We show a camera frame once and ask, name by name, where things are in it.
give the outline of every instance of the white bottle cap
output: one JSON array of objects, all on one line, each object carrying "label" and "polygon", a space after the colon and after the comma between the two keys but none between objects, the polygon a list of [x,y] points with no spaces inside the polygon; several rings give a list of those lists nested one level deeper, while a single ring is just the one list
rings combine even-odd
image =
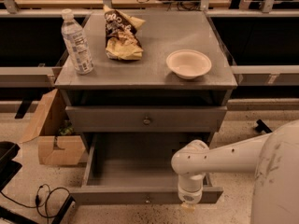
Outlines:
[{"label": "white bottle cap", "polygon": [[64,9],[62,11],[62,15],[64,20],[70,21],[74,19],[74,14],[72,9]]}]

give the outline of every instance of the drawer handle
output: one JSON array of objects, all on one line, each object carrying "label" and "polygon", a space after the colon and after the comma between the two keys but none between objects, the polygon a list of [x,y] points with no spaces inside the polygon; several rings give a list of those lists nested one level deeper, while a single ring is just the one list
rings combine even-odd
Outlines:
[{"label": "drawer handle", "polygon": [[150,125],[150,124],[151,124],[151,119],[150,119],[149,117],[145,117],[145,118],[143,119],[143,123],[144,123],[145,125]]}]

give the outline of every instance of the crumpled snack bag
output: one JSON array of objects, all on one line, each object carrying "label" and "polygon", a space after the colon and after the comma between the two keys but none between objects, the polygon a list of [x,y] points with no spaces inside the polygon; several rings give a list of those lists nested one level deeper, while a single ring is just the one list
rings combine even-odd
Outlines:
[{"label": "crumpled snack bag", "polygon": [[145,22],[104,6],[106,54],[110,59],[140,60],[143,49],[135,34]]}]

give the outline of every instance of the white robotic arm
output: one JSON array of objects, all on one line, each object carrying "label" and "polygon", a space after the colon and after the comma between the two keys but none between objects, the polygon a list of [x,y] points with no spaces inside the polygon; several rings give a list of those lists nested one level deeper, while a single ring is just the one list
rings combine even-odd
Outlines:
[{"label": "white robotic arm", "polygon": [[200,201],[205,173],[255,172],[251,223],[299,223],[299,120],[225,147],[194,140],[172,158],[178,196]]}]

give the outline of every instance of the bottle label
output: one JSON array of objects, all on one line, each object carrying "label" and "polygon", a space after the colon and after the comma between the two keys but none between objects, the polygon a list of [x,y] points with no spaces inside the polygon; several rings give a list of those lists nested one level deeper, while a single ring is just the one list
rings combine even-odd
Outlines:
[{"label": "bottle label", "polygon": [[75,69],[79,73],[91,71],[93,69],[92,56],[84,32],[79,31],[71,35],[64,35],[64,42]]}]

